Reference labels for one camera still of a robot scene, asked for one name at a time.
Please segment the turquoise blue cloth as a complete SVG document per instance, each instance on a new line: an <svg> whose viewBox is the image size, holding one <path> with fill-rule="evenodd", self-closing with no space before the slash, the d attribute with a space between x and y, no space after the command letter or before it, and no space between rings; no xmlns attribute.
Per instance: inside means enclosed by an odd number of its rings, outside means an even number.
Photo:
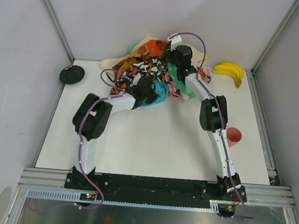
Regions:
<svg viewBox="0 0 299 224"><path fill-rule="evenodd" d="M169 95L169 89L168 86L165 82L162 81L153 81L153 86L152 86L154 92L157 94L157 99L150 104L146 104L145 102L141 105L141 107L149 107L149 106L154 106L159 103L162 103L163 101L166 100L166 98Z"/></svg>

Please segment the orange camouflage cloth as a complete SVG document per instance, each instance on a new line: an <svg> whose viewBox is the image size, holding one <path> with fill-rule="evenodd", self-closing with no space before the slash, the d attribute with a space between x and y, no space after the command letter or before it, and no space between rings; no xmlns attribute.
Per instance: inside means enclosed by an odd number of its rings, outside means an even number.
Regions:
<svg viewBox="0 0 299 224"><path fill-rule="evenodd" d="M152 58L161 58L165 54L165 50L168 48L168 41L163 40L149 40L144 43L138 49L135 49L130 53L126 59L118 62L116 65L112 67L112 69L117 70L119 72L124 72L126 69L133 69L132 65L148 62Z"/></svg>

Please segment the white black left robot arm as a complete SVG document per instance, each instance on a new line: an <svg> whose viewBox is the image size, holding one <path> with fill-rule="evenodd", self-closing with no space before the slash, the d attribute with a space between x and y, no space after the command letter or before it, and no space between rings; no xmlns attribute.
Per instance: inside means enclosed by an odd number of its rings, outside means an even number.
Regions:
<svg viewBox="0 0 299 224"><path fill-rule="evenodd" d="M88 94L72 120L80 139L77 162L72 168L76 178L86 182L95 173L97 139L106 129L112 114L155 104L166 95L167 92L161 92L160 83L147 77L141 77L129 90L116 95L99 97Z"/></svg>

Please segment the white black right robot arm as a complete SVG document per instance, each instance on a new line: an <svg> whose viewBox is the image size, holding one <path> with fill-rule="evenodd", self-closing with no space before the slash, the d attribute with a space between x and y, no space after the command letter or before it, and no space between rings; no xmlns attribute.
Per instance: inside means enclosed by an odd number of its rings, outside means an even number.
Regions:
<svg viewBox="0 0 299 224"><path fill-rule="evenodd" d="M174 45L168 43L167 54L171 63L177 68L177 78L185 86L192 90L201 102L200 125L210 137L217 164L217 179L219 190L222 194L232 193L237 199L243 201L243 192L240 191L240 176L232 161L226 126L228 122L227 101L224 96L215 96L210 92L206 83L202 80L198 69L191 64L193 56L190 47L184 44Z"/></svg>

